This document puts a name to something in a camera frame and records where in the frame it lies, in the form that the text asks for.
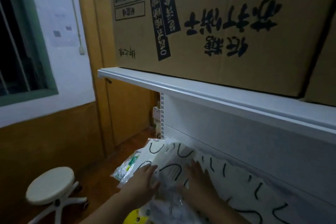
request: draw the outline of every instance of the white metal shelf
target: white metal shelf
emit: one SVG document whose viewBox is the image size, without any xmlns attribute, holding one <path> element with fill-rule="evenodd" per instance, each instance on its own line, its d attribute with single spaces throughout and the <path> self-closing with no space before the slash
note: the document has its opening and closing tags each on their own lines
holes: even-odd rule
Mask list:
<svg viewBox="0 0 336 224">
<path fill-rule="evenodd" d="M 335 107 L 120 67 L 99 69 L 98 76 L 129 82 L 193 103 L 336 144 Z"/>
</svg>

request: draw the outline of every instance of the hand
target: hand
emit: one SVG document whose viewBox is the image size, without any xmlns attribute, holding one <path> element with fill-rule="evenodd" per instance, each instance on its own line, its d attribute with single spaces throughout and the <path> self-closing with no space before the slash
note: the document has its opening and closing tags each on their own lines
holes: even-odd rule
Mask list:
<svg viewBox="0 0 336 224">
<path fill-rule="evenodd" d="M 151 178 L 157 167 L 157 165 L 148 164 L 139 168 L 121 188 L 120 198 L 127 204 L 130 211 L 148 203 L 159 189 L 159 182 L 151 186 Z"/>
<path fill-rule="evenodd" d="M 212 184 L 209 172 L 207 169 L 203 172 L 200 163 L 193 159 L 191 166 L 185 164 L 184 168 L 189 179 L 189 189 L 180 185 L 178 191 L 190 206 L 207 214 L 214 202 L 221 201 Z"/>
</svg>

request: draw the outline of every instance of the window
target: window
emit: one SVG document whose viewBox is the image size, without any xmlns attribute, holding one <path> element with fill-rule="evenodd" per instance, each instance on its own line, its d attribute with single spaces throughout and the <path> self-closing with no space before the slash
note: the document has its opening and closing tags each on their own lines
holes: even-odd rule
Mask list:
<svg viewBox="0 0 336 224">
<path fill-rule="evenodd" d="M 34 0 L 0 0 L 0 106 L 58 94 Z"/>
</svg>

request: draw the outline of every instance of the floor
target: floor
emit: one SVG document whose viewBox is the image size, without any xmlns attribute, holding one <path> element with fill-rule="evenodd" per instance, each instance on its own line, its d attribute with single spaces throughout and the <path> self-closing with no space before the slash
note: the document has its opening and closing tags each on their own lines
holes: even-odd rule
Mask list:
<svg viewBox="0 0 336 224">
<path fill-rule="evenodd" d="M 117 189 L 116 186 L 119 182 L 110 177 L 110 175 L 129 155 L 131 155 L 135 150 L 142 148 L 148 138 L 152 138 L 154 136 L 154 129 L 145 129 L 139 134 L 118 145 L 116 147 L 116 152 L 103 162 L 96 163 L 95 165 L 88 167 L 86 170 L 83 170 L 76 178 L 76 180 L 82 185 L 83 190 L 74 196 L 88 197 L 89 206 L 84 211 L 79 205 L 69 205 L 65 207 L 62 214 L 62 224 L 77 224 L 81 222 L 113 194 L 117 193 L 119 189 Z M 44 208 L 44 206 L 27 206 L 27 208 L 21 210 L 17 218 L 14 218 L 10 223 L 27 224 Z M 39 224 L 47 223 L 54 223 L 54 213 L 49 214 L 39 222 Z"/>
</svg>

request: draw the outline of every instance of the white stool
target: white stool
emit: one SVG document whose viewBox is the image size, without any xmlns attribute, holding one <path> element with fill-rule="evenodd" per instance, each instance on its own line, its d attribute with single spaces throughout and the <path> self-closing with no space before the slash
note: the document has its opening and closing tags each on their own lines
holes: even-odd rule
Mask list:
<svg viewBox="0 0 336 224">
<path fill-rule="evenodd" d="M 80 191 L 82 189 L 78 182 L 73 184 L 74 180 L 74 172 L 69 167 L 51 169 L 33 180 L 26 192 L 28 202 L 32 205 L 49 203 L 52 205 L 44 209 L 28 224 L 36 224 L 53 211 L 56 211 L 55 224 L 61 224 L 62 209 L 67 205 L 83 204 L 83 209 L 85 209 L 88 206 L 86 197 L 68 198 L 74 190 Z"/>
</svg>

